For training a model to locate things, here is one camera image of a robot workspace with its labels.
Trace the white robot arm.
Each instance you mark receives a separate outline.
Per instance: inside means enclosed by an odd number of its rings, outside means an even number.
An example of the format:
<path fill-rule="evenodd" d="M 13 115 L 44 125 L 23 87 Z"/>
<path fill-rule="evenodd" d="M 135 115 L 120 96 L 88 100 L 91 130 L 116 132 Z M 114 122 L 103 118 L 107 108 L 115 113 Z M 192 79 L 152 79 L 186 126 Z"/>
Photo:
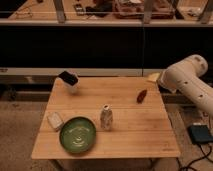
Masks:
<path fill-rule="evenodd" d="M 179 90 L 200 110 L 213 117 L 213 88 L 200 79 L 208 70 L 207 61 L 200 55 L 190 55 L 163 70 L 157 83 L 175 93 Z"/>

